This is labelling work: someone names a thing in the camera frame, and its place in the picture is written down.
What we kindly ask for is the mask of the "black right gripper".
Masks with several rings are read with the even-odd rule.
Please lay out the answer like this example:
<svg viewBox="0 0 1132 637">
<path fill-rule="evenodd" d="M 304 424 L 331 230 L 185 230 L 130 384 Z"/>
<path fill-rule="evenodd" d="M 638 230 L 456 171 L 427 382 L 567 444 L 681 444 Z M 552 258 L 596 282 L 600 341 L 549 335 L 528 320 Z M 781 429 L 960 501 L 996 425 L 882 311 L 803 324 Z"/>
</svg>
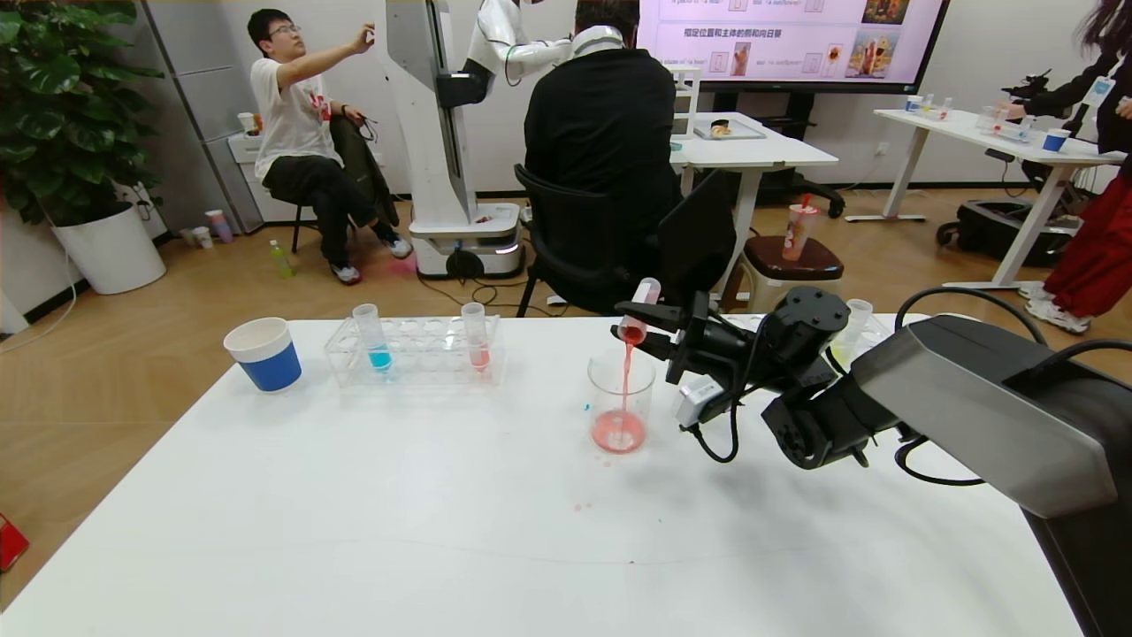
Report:
<svg viewBox="0 0 1132 637">
<path fill-rule="evenodd" d="M 704 375 L 721 386 L 744 386 L 749 373 L 753 332 L 728 321 L 707 293 L 696 293 L 691 305 L 619 302 L 621 321 L 610 327 L 629 351 L 669 360 L 664 379 L 676 386 L 685 372 Z M 648 327 L 662 332 L 651 332 Z M 675 344 L 666 332 L 677 332 Z"/>
</svg>

